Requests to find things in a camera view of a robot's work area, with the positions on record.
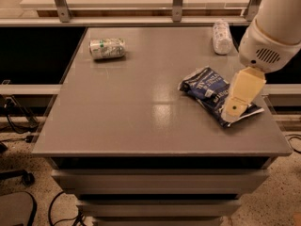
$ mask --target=gray surface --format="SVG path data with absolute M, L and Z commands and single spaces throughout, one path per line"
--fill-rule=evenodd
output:
M 54 170 L 55 181 L 77 198 L 86 194 L 250 193 L 268 177 L 266 170 Z
M 140 220 L 136 221 L 130 221 L 130 220 L 119 220 L 119 221 L 109 221 L 109 220 L 102 220 L 101 218 L 95 218 L 95 226 L 219 226 L 220 225 L 220 219 L 219 218 L 213 218 L 213 219 L 191 219 L 189 221 L 187 220 L 180 220 L 180 221 L 165 221 L 155 218 L 154 220 L 151 220 L 150 218 L 147 218 L 148 221 L 146 221 L 144 218 L 141 218 Z
M 91 217 L 222 217 L 233 214 L 240 206 L 239 201 L 146 201 L 104 202 L 79 201 L 81 212 Z
M 124 58 L 93 61 L 90 40 L 124 38 Z M 237 52 L 217 56 L 210 27 L 90 28 L 45 123 L 42 156 L 287 155 L 285 138 L 265 112 L 222 129 L 177 90 L 196 68 L 230 80 Z

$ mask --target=cabinet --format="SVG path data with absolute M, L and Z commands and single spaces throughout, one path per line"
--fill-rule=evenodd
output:
M 237 52 L 218 56 L 210 27 L 90 28 L 33 154 L 95 225 L 219 225 L 291 149 L 264 113 L 221 128 L 177 90 L 196 68 L 230 80 Z M 126 57 L 94 61 L 88 42 L 124 38 Z

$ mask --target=chair wheel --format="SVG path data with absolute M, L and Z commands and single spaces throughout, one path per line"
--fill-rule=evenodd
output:
M 22 183 L 25 186 L 31 186 L 35 183 L 35 177 L 32 173 L 26 173 L 22 176 Z

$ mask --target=black panel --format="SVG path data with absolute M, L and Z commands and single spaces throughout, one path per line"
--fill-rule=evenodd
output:
M 261 169 L 268 157 L 53 157 L 59 169 Z
M 247 26 L 230 26 L 230 32 L 233 38 L 234 45 L 238 50 L 243 35 L 245 34 Z
M 1 27 L 0 83 L 59 84 L 84 27 Z
M 197 201 L 197 200 L 235 200 L 237 194 L 85 194 L 84 201 Z
M 301 84 L 301 52 L 281 70 L 265 75 L 268 84 Z

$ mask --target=chair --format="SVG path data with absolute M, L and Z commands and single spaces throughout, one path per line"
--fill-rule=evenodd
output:
M 15 192 L 0 196 L 0 222 L 3 226 L 31 226 L 37 203 L 28 192 Z

